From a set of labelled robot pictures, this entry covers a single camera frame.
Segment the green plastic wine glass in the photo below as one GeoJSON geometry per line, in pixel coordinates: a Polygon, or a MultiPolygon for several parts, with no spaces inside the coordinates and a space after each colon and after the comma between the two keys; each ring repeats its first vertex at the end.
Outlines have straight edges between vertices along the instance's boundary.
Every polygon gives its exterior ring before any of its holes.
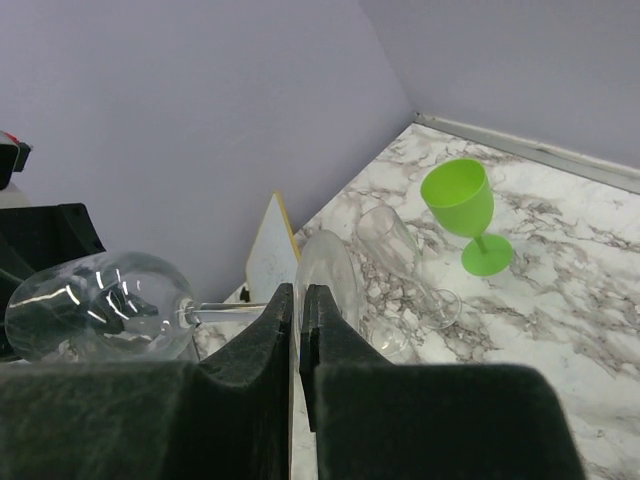
{"type": "Polygon", "coordinates": [[[476,159],[444,162],[423,179],[421,197],[441,227],[468,238],[461,263],[470,274],[486,277],[505,270],[513,248],[503,236],[490,234],[494,196],[485,167],[476,159]]]}

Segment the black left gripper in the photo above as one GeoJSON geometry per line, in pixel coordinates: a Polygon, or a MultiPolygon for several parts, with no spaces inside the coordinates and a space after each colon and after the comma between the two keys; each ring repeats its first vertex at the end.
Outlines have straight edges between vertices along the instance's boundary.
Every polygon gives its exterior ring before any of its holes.
{"type": "Polygon", "coordinates": [[[1,309],[34,273],[104,251],[82,203],[3,209],[1,309]]]}

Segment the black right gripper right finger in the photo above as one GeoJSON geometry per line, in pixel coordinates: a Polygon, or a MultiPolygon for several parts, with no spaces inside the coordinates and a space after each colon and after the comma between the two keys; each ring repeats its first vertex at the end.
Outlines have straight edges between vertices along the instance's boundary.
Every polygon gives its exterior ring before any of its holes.
{"type": "Polygon", "coordinates": [[[300,373],[322,479],[581,479],[554,389],[523,365],[396,365],[309,287],[300,373]]]}

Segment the clear glass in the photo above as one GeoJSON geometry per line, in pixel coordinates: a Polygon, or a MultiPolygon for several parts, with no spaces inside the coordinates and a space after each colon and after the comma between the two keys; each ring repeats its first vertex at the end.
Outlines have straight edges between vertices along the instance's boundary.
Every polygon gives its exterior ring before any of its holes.
{"type": "Polygon", "coordinates": [[[422,323],[442,330],[452,326],[462,310],[460,297],[450,289],[431,288],[423,276],[423,255],[415,237],[397,212],[388,205],[365,212],[356,235],[370,255],[415,291],[412,300],[422,323]]]}
{"type": "Polygon", "coordinates": [[[385,357],[399,355],[409,344],[403,327],[405,321],[398,315],[378,316],[370,321],[369,341],[385,357]]]}
{"type": "Polygon", "coordinates": [[[203,324],[259,317],[263,303],[201,303],[171,263],[141,252],[98,253],[38,272],[11,295],[9,344],[24,360],[172,360],[203,324]]]}

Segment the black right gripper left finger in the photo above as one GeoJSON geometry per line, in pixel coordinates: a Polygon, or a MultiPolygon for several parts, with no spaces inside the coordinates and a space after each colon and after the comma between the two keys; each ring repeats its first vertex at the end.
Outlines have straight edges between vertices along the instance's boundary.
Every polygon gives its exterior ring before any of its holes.
{"type": "Polygon", "coordinates": [[[293,291],[214,354],[1,370],[5,479],[286,479],[293,291]]]}

